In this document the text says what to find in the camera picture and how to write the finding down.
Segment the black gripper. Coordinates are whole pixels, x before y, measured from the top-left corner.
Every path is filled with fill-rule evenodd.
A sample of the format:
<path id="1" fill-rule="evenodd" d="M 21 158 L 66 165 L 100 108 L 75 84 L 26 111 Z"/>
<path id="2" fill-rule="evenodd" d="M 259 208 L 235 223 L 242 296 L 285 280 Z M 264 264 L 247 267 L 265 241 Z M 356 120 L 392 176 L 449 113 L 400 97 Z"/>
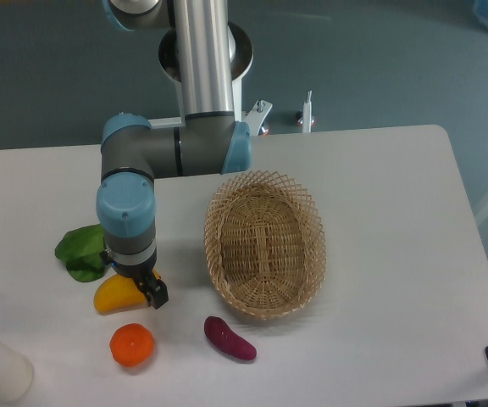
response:
<path id="1" fill-rule="evenodd" d="M 112 265 L 117 274 L 135 280 L 137 289 L 143 294 L 150 307 L 159 309 L 169 301 L 166 284 L 153 270 L 157 262 L 156 256 L 152 256 L 138 265 L 124 265 L 112 260 L 110 251 L 107 249 L 99 252 L 98 257 L 103 269 Z"/>

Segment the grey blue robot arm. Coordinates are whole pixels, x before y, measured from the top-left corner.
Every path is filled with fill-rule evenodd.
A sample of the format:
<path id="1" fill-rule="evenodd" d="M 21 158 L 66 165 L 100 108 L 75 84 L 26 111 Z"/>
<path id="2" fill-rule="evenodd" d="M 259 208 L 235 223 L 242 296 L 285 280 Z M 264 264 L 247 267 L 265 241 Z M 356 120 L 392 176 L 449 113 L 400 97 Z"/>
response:
<path id="1" fill-rule="evenodd" d="M 241 117 L 233 83 L 252 65 L 252 44 L 230 22 L 224 1 L 107 1 L 120 29 L 164 27 L 159 62 L 180 90 L 180 123 L 157 128 L 118 114 L 103 128 L 102 173 L 96 211 L 106 259 L 131 279 L 148 305 L 168 301 L 157 260 L 156 180 L 227 174 L 252 163 L 252 133 Z"/>

